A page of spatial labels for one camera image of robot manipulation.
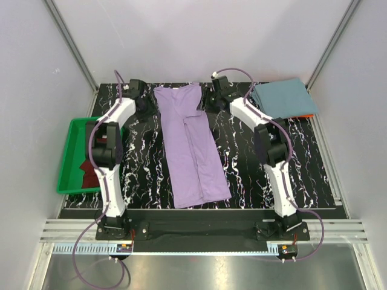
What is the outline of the purple t shirt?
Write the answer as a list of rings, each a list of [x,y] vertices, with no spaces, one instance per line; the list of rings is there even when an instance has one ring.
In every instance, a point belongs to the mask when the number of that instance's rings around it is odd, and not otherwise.
[[[175,208],[231,198],[197,83],[154,89]]]

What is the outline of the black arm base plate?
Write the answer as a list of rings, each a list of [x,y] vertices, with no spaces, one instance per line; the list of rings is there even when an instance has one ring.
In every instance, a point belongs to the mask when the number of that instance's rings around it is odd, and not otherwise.
[[[127,210],[129,232],[100,233],[98,240],[129,240],[151,244],[243,245],[257,243],[306,242],[310,234],[306,222],[285,234],[266,236],[276,219],[273,210]]]

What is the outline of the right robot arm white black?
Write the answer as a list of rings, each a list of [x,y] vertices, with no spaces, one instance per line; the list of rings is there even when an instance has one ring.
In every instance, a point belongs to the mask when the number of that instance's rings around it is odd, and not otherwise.
[[[198,109],[208,113],[228,111],[254,134],[254,147],[259,162],[268,174],[274,197],[276,219],[268,226],[266,236],[276,234],[289,239],[302,220],[298,214],[289,174],[288,163],[292,155],[290,137],[284,120],[265,115],[232,87],[226,76],[212,76],[212,87],[203,91]]]

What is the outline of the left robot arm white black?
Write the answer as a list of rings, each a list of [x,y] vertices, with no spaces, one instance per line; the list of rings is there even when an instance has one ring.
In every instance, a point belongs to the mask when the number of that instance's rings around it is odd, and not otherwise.
[[[153,116],[157,108],[147,93],[146,82],[139,79],[131,79],[128,84],[119,82],[119,96],[113,106],[96,121],[86,123],[85,157],[94,169],[102,194],[103,209],[102,216],[97,218],[98,231],[124,239],[130,234],[131,225],[120,185],[121,130],[132,116],[144,121]]]

